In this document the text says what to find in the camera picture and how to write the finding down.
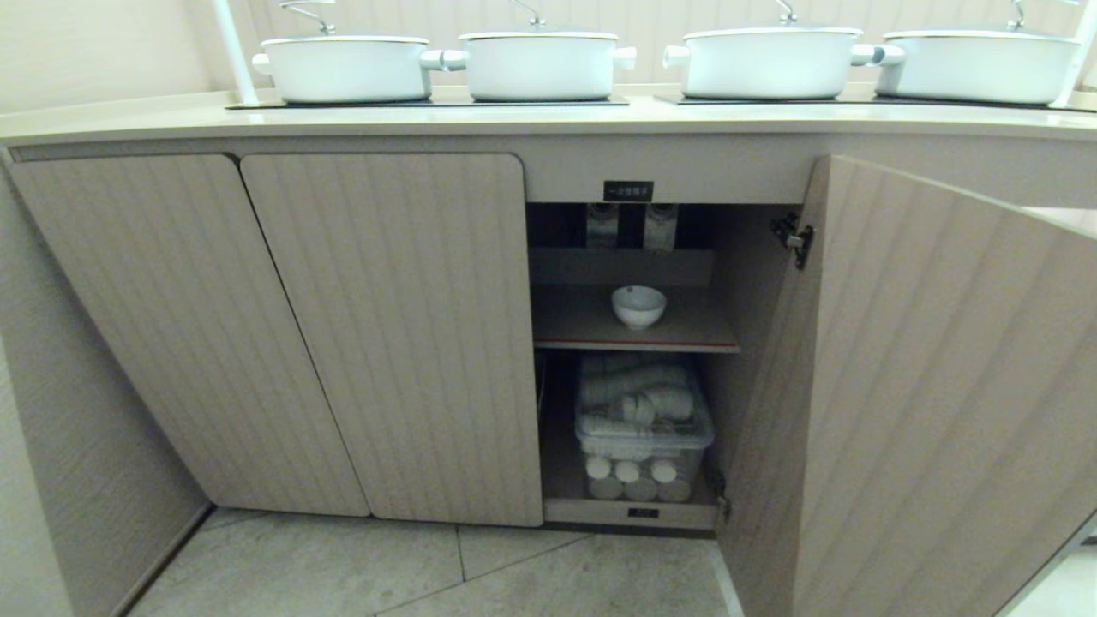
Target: cabinet shelf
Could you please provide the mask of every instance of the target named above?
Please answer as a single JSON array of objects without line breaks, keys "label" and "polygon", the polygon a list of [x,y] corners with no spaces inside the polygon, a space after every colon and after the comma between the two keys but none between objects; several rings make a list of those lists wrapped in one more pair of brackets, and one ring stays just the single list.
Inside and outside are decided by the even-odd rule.
[{"label": "cabinet shelf", "polygon": [[533,285],[533,346],[738,354],[739,344],[705,288],[660,288],[667,312],[646,330],[631,330],[613,315],[612,285]]}]

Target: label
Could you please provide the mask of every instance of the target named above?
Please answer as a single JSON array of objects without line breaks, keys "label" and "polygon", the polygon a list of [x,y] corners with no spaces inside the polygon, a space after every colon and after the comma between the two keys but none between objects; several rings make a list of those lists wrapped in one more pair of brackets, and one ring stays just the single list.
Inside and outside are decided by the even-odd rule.
[{"label": "label", "polygon": [[646,180],[607,180],[602,201],[651,202],[655,199],[655,182]]},{"label": "label", "polygon": [[659,511],[656,508],[646,507],[631,507],[629,508],[629,518],[658,518]]}]

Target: metal pole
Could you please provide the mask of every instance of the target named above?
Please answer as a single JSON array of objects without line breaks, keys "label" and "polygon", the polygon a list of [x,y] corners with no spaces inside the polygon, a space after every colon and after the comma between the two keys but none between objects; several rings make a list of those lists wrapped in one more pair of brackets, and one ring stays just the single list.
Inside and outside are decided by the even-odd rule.
[{"label": "metal pole", "polygon": [[1082,19],[1078,20],[1078,30],[1074,33],[1074,40],[1081,43],[1081,45],[1071,60],[1070,70],[1066,71],[1066,78],[1063,80],[1063,90],[1051,106],[1066,108],[1066,103],[1070,102],[1071,94],[1074,92],[1074,87],[1077,85],[1078,78],[1082,77],[1082,67],[1086,64],[1086,58],[1089,57],[1089,51],[1093,49],[1095,36],[1097,36],[1097,0],[1089,0],[1082,10]]},{"label": "metal pole", "polygon": [[240,92],[240,103],[258,105],[259,97],[256,96],[256,86],[251,82],[251,74],[248,72],[248,61],[244,56],[240,35],[236,32],[228,0],[213,0],[213,5],[217,13],[217,25],[220,26],[220,38],[225,42],[225,52],[228,54],[228,63],[233,65],[233,77],[236,79],[236,89]]}]

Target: floor tile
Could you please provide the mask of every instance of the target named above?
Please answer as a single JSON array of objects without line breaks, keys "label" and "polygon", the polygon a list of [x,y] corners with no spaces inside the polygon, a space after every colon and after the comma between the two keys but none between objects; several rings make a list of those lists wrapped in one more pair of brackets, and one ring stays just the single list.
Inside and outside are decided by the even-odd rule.
[{"label": "floor tile", "polygon": [[712,540],[592,536],[382,617],[727,616]]},{"label": "floor tile", "polygon": [[1097,548],[1090,547],[1067,557],[1008,613],[1008,617],[1094,615],[1097,615]]},{"label": "floor tile", "polygon": [[218,527],[224,527],[225,525],[233,525],[234,523],[241,523],[245,520],[250,520],[252,518],[259,518],[260,516],[267,516],[269,512],[261,509],[239,509],[235,507],[218,507],[213,511],[210,518],[206,518],[205,523],[202,524],[202,528],[199,531],[208,531],[211,529],[216,529]]},{"label": "floor tile", "polygon": [[195,535],[133,617],[365,617],[461,583],[452,525],[271,514]]},{"label": "floor tile", "polygon": [[457,528],[457,538],[461,540],[461,562],[465,569],[465,580],[483,576],[589,535],[462,525]]}]

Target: white pot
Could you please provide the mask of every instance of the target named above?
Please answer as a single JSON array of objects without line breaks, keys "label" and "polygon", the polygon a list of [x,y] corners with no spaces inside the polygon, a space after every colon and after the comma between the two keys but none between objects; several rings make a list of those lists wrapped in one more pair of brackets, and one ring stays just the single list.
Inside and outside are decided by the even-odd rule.
[{"label": "white pot", "polygon": [[274,38],[251,64],[272,75],[291,103],[414,101],[430,97],[428,69],[441,69],[441,52],[427,44],[403,36]]},{"label": "white pot", "polygon": [[850,27],[744,27],[695,32],[670,45],[663,66],[685,66],[682,94],[699,99],[830,99],[846,88],[850,66],[870,64],[874,48],[856,45]]},{"label": "white pot", "polygon": [[613,92],[614,67],[632,69],[636,48],[602,32],[486,32],[461,37],[445,70],[468,71],[477,101],[588,101]]},{"label": "white pot", "polygon": [[884,35],[877,93],[1048,104],[1078,43],[1024,31],[924,30]]}]

